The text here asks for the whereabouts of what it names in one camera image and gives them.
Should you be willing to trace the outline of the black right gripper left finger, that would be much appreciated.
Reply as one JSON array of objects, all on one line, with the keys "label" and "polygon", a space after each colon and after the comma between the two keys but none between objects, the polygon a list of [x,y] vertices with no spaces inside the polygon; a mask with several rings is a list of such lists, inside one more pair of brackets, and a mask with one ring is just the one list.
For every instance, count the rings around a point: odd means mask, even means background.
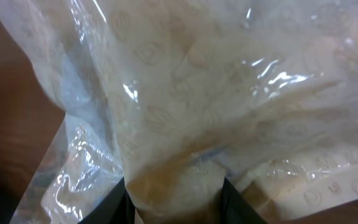
[{"label": "black right gripper left finger", "polygon": [[135,206],[122,178],[79,224],[134,224]]}]

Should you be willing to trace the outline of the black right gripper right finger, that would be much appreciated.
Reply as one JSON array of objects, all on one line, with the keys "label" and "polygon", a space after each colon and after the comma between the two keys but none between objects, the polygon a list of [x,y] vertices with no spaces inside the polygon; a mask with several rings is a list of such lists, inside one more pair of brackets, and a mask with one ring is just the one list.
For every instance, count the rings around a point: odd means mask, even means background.
[{"label": "black right gripper right finger", "polygon": [[267,224],[225,178],[219,203],[219,224]]}]

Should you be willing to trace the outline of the clear plastic bag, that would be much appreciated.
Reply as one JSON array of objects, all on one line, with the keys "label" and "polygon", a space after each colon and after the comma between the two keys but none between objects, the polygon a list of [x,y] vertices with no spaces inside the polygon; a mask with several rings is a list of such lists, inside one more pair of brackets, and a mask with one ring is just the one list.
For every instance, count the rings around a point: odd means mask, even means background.
[{"label": "clear plastic bag", "polygon": [[14,223],[266,221],[358,200],[358,1],[0,1],[65,112]]}]

